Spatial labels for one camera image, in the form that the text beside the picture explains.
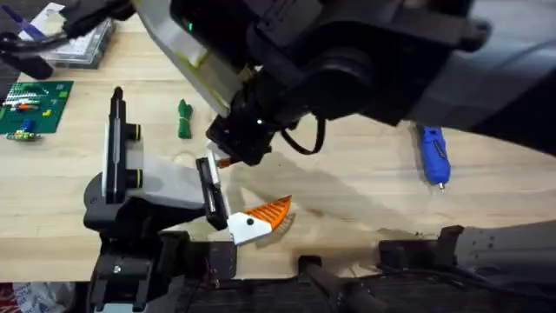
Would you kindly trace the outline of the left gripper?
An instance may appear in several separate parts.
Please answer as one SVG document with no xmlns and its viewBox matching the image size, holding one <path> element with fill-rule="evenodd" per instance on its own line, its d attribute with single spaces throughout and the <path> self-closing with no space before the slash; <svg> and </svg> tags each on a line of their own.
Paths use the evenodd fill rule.
<svg viewBox="0 0 556 313">
<path fill-rule="evenodd" d="M 147 153 L 142 142 L 130 143 L 127 161 L 142 171 L 142 186 L 130 195 L 147 203 L 158 230 L 204 217 L 216 230 L 228 228 L 233 243 L 243 245 L 277 230 L 292 204 L 292 196 L 287 195 L 230 215 L 215 153 L 206 147 L 193 166 L 186 166 Z"/>
</svg>

